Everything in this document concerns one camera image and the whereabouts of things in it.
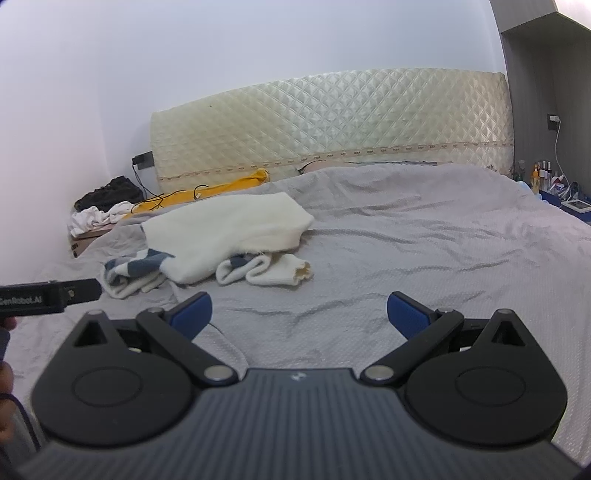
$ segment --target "blue box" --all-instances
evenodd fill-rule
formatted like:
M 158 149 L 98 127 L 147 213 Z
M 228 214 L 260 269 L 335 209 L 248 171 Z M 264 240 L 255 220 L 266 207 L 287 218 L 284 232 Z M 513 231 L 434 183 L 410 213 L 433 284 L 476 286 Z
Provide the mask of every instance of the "blue box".
M 572 216 L 578 218 L 579 220 L 585 223 L 591 222 L 591 212 L 579 213 L 571 208 L 565 207 L 564 205 L 562 205 L 562 200 L 560 200 L 556 195 L 552 195 L 551 193 L 540 190 L 540 195 L 542 195 L 542 200 L 546 200 L 550 205 L 554 205 L 555 207 L 560 208 L 560 210 L 563 210 L 566 213 L 571 214 Z

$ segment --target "white device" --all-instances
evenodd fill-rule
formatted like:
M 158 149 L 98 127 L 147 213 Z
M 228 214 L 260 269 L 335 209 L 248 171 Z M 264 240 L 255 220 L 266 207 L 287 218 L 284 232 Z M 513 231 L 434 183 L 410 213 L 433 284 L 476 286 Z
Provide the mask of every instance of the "white device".
M 579 213 L 591 212 L 591 203 L 587 203 L 582 200 L 568 200 L 566 202 L 562 202 L 562 205 Z

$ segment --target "gray wall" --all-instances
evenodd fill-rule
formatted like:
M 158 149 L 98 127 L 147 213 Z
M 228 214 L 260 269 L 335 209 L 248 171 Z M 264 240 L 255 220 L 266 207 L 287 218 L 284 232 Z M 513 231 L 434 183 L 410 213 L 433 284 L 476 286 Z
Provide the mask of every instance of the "gray wall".
M 556 11 L 553 0 L 491 0 L 505 53 L 513 104 L 515 160 L 531 174 L 554 155 L 556 131 L 547 114 L 561 118 L 558 160 L 570 181 L 591 194 L 591 31 Z
M 558 114 L 558 159 L 570 181 L 591 194 L 591 40 L 550 53 Z
M 525 160 L 529 175 L 534 163 L 554 164 L 556 132 L 547 128 L 547 113 L 557 113 L 548 49 L 513 36 L 502 37 L 513 106 L 515 161 Z
M 556 12 L 553 0 L 491 0 L 499 32 Z

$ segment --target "gray bed sheet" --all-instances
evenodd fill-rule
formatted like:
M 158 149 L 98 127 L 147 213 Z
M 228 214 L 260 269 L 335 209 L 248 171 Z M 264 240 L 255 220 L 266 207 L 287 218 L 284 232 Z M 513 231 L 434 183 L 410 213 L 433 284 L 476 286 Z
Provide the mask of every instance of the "gray bed sheet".
M 28 402 L 85 311 L 130 318 L 199 290 L 209 292 L 214 308 L 195 342 L 241 373 L 247 367 L 351 367 L 358 373 L 404 342 L 386 316 L 389 293 L 401 290 L 466 316 L 514 309 L 568 388 L 555 443 L 579 462 L 591 459 L 588 225 L 508 178 L 471 166 L 327 168 L 249 193 L 279 191 L 316 218 L 297 251 L 311 263 L 311 280 L 297 288 L 167 282 L 126 300 L 103 295 L 63 314 L 24 319 L 7 352 L 16 395 Z M 145 219 L 122 222 L 80 258 L 46 266 L 40 279 L 97 277 L 106 260 L 145 248 L 139 226 Z

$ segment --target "ribbed gray surface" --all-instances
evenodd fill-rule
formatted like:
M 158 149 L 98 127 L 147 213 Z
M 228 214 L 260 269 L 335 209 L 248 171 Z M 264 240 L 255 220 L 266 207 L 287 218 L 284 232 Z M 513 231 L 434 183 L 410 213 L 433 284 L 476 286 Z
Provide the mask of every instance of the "ribbed gray surface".
M 393 391 L 360 385 L 349 370 L 302 373 L 251 370 L 205 392 L 158 439 L 103 452 L 52 443 L 21 471 L 30 480 L 564 480 L 578 471 L 547 443 L 505 453 L 446 443 Z

